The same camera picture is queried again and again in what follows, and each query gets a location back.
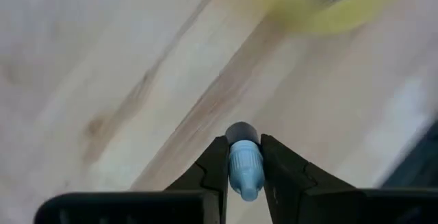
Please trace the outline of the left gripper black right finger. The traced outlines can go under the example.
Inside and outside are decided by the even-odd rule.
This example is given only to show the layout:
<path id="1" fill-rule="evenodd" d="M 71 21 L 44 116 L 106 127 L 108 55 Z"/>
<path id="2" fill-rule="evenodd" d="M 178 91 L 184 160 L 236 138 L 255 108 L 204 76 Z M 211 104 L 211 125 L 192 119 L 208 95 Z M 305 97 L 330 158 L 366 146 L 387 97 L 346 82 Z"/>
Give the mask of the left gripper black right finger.
<path id="1" fill-rule="evenodd" d="M 264 190 L 274 224 L 355 224 L 355 187 L 261 136 Z"/>

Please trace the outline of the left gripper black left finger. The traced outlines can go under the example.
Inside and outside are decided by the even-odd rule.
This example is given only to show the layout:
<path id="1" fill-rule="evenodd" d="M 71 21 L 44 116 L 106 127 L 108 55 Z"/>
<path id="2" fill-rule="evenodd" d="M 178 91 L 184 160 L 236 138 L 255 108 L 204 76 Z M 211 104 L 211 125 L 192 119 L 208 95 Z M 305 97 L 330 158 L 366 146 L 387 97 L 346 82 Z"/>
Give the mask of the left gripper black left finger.
<path id="1" fill-rule="evenodd" d="M 165 190 L 204 190 L 215 194 L 218 224 L 226 223 L 229 185 L 229 143 L 214 138 L 198 159 Z"/>

